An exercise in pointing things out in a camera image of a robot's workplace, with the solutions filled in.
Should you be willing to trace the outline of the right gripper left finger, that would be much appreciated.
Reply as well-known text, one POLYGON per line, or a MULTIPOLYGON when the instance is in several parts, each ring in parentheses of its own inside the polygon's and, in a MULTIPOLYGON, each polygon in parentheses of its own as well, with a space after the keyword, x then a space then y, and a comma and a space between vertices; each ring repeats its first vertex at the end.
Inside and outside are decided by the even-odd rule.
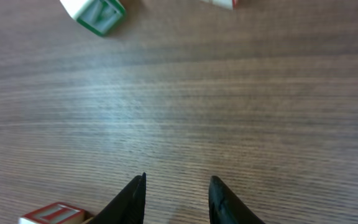
POLYGON ((143 224, 146 173, 135 176, 88 224, 143 224))

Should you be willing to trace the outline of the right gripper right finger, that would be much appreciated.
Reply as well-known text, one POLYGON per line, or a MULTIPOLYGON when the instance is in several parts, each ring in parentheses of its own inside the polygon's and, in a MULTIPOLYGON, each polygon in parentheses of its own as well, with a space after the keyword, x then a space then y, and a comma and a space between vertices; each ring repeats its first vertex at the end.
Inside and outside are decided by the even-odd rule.
POLYGON ((208 190, 210 224, 265 224, 216 175, 208 190))

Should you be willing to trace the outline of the red picture block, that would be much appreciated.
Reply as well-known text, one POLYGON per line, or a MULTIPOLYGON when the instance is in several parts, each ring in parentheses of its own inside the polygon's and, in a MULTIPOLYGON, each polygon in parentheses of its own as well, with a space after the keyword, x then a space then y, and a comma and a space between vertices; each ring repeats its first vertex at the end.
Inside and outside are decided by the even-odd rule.
POLYGON ((67 203, 55 202, 21 216, 18 224, 80 224, 85 210, 67 203))

